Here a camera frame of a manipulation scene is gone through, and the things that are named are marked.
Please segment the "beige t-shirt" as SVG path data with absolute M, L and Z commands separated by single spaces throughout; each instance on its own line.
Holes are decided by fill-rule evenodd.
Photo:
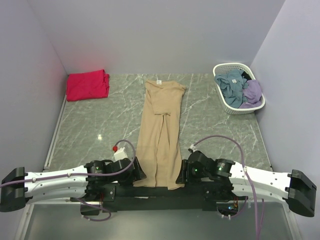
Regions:
M 179 144 L 181 104 L 186 87 L 176 81 L 147 80 L 136 148 L 146 178 L 134 187 L 183 188 L 177 183 L 182 155 Z

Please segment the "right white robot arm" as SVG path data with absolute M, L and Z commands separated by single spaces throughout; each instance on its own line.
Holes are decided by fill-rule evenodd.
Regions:
M 304 217 L 314 217 L 316 185 L 299 170 L 272 172 L 243 167 L 239 162 L 213 160 L 201 151 L 192 151 L 182 161 L 177 184 L 198 185 L 205 199 L 229 202 L 240 198 L 264 199 L 280 204 Z

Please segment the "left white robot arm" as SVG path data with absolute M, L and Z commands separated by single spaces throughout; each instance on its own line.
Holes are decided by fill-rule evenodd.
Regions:
M 131 185 L 144 180 L 138 159 L 94 160 L 85 165 L 52 172 L 12 170 L 0 183 L 0 210 L 3 213 L 23 209 L 26 204 L 58 198 L 96 200 L 106 184 Z

